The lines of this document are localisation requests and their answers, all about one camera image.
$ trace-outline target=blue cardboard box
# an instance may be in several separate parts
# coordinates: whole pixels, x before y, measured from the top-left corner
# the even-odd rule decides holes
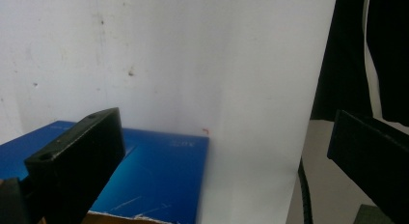
[[[24,179],[23,160],[73,125],[55,122],[1,145],[0,178]],[[124,128],[123,140],[125,158],[84,223],[195,223],[209,139]]]

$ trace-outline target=white paper backdrop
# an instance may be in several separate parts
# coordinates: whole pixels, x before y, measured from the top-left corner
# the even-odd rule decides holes
[[[119,106],[211,138],[199,223],[285,223],[335,0],[0,0],[0,143]]]

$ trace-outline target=black object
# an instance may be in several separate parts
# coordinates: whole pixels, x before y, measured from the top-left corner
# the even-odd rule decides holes
[[[328,157],[396,224],[409,223],[409,136],[338,111]]]
[[[364,0],[337,0],[315,92],[312,120],[334,121],[337,110],[372,116],[364,62]]]
[[[409,0],[370,0],[368,48],[379,77],[383,119],[409,126]]]
[[[302,158],[300,161],[300,166],[298,167],[298,178],[300,179],[301,194],[303,198],[304,224],[314,224],[310,189],[308,186],[306,172],[304,171],[304,164]]]
[[[87,116],[24,161],[26,179],[4,181],[1,223],[81,223],[123,157],[119,109]]]

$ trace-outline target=black device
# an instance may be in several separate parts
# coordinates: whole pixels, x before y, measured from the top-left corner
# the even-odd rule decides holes
[[[81,223],[124,157],[118,108],[91,114],[34,153],[28,176],[0,184],[0,223]]]
[[[409,136],[340,110],[328,157],[396,224],[409,223]]]

